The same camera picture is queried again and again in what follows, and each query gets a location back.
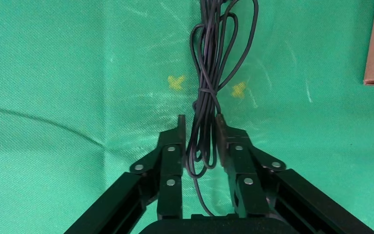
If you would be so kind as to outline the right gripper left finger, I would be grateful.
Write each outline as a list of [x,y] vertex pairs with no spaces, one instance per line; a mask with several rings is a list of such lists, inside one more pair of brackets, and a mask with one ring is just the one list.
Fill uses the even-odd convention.
[[147,206],[157,201],[157,221],[143,234],[164,234],[165,222],[183,218],[182,159],[186,118],[160,132],[157,146],[134,162],[66,231],[68,234],[129,234]]

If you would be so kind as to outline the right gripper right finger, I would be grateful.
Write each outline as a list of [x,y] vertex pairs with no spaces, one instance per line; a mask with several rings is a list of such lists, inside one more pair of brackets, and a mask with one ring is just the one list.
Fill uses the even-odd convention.
[[255,147],[247,132],[216,115],[216,145],[245,234],[371,234],[373,230],[280,159]]

